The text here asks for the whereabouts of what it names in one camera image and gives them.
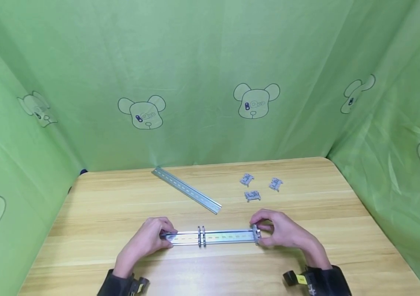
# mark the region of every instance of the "perforated metal rail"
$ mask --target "perforated metal rail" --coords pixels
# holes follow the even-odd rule
[[[212,230],[205,231],[205,227],[198,227],[197,231],[181,231],[176,234],[164,233],[161,238],[168,240],[174,246],[202,245],[220,243],[255,243],[261,238],[260,230],[256,225],[251,229],[242,230]]]
[[[184,183],[178,177],[170,174],[167,171],[157,167],[152,171],[152,174],[160,178],[161,180],[166,181],[167,184],[170,184],[175,189],[179,190],[186,196],[190,197],[191,199],[195,200],[196,202],[200,203],[202,206],[207,208],[213,214],[218,214],[222,205],[211,199],[210,197],[206,196],[205,194],[201,193],[194,187]]]

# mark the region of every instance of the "wooden table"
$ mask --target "wooden table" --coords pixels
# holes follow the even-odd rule
[[[384,236],[347,181],[323,158],[167,168],[222,205],[214,215],[151,174],[151,169],[81,175],[21,296],[96,295],[123,245],[150,216],[167,216],[179,231],[249,228],[260,208],[285,212],[325,246],[355,296],[420,296],[420,281]],[[247,203],[239,183],[254,175]],[[284,181],[280,192],[268,185]],[[147,295],[308,295],[287,287],[282,274],[301,271],[298,250],[265,250],[253,243],[175,246],[143,259],[135,273],[150,279]]]

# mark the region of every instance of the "wrist strap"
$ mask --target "wrist strap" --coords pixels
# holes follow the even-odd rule
[[[289,286],[306,284],[310,295],[316,296],[351,296],[350,287],[342,270],[332,265],[332,269],[323,271],[321,268],[307,267],[301,275],[288,271],[283,277]]]
[[[110,269],[97,296],[134,296],[136,294],[144,294],[149,283],[150,281],[143,277],[136,280],[134,273],[129,278],[116,277],[113,275],[113,269]]]

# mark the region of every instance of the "bear ear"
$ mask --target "bear ear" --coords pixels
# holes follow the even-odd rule
[[[279,85],[275,83],[268,85],[264,90],[269,93],[269,101],[273,101],[277,99],[279,96],[279,93],[281,92]]]
[[[233,97],[237,101],[242,101],[243,95],[250,90],[251,88],[249,88],[249,86],[246,83],[238,84],[238,86],[233,91]]]
[[[46,107],[47,109],[50,109],[49,103],[46,101],[46,99],[42,96],[42,94],[38,93],[37,91],[33,90],[32,95],[39,99]]]
[[[24,111],[28,114],[28,115],[32,115],[32,111],[26,106],[26,103],[24,103],[24,99],[21,99],[20,97],[17,97],[19,104],[21,105],[21,107],[23,107]]]
[[[162,110],[164,110],[166,108],[166,102],[160,96],[152,96],[152,97],[150,97],[148,102],[151,103],[151,104],[154,104],[154,106],[156,106],[158,112],[161,112]]]
[[[363,91],[365,91],[365,90],[369,90],[370,88],[372,88],[373,87],[373,85],[376,83],[376,77],[374,77],[374,75],[373,74],[370,74],[369,75],[369,77],[368,77],[368,80],[366,81],[366,83],[365,84],[363,84],[363,86],[362,86],[362,90]]]
[[[355,80],[353,81],[345,90],[345,97],[350,97],[353,91],[355,91],[357,88],[362,86],[361,80]]]
[[[118,109],[125,113],[125,114],[129,114],[131,115],[131,111],[129,111],[131,105],[133,105],[134,102],[130,99],[126,99],[125,97],[122,97],[119,101],[118,101]]]

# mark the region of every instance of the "green cloth backdrop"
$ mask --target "green cloth backdrop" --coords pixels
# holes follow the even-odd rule
[[[0,295],[83,168],[311,156],[420,278],[420,0],[0,0]]]

